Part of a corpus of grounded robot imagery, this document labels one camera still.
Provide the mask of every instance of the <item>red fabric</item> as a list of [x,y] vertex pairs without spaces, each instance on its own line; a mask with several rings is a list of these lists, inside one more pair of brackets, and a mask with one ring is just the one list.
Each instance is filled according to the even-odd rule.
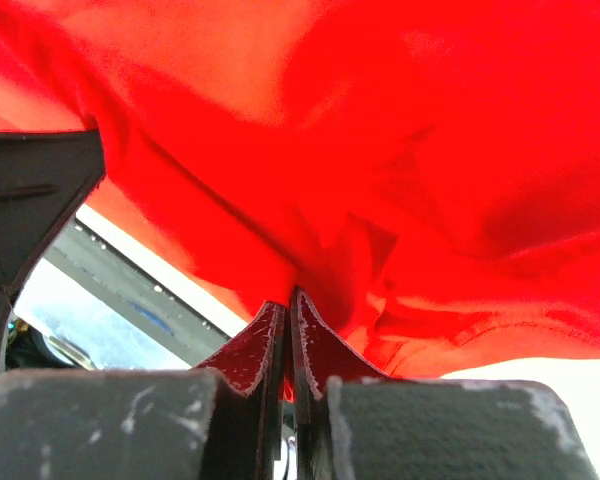
[[298,283],[394,375],[600,357],[600,0],[0,0],[0,92],[252,314]]

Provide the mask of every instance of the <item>red cloth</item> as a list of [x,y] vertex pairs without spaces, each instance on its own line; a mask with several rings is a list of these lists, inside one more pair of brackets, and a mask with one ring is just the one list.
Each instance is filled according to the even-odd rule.
[[0,0],[0,130],[96,126],[251,313],[300,284],[394,375],[600,357],[600,0]]

